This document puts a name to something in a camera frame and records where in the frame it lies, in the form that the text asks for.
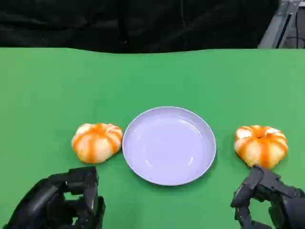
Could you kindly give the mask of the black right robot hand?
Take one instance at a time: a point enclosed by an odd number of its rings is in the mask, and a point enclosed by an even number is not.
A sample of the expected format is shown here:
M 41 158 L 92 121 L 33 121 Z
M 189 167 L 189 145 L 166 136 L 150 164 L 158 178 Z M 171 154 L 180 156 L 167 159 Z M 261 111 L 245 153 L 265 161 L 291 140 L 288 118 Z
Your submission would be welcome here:
M 288 186 L 280 175 L 260 165 L 253 165 L 249 175 L 234 192 L 231 207 L 234 219 L 242 229 L 269 229 L 270 226 L 255 221 L 249 210 L 250 200 L 269 201 L 269 215 L 277 229 L 303 229 L 305 227 L 305 193 L 302 189 Z

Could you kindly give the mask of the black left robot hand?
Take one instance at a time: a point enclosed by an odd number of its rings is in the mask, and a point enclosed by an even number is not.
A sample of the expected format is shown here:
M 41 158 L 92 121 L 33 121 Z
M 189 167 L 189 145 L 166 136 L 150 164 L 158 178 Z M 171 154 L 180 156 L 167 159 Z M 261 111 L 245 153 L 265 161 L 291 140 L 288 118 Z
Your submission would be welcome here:
M 104 198 L 95 166 L 38 181 L 16 206 L 5 229 L 101 229 Z

